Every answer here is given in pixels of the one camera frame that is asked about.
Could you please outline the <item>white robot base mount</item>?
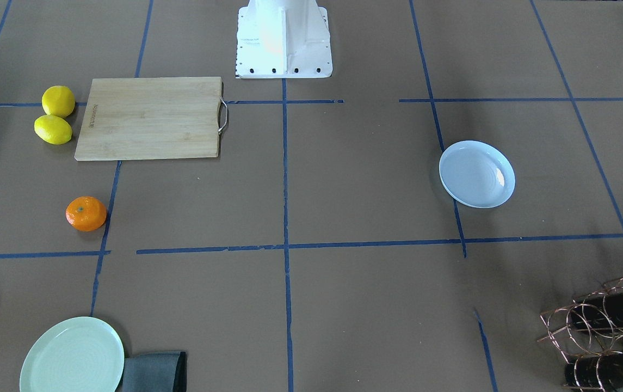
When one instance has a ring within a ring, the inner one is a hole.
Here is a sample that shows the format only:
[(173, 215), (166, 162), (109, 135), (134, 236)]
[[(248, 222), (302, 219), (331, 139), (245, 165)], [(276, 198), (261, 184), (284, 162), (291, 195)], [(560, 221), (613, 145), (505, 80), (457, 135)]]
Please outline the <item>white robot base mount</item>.
[(331, 77), (329, 18), (318, 2), (249, 1), (237, 22), (236, 78)]

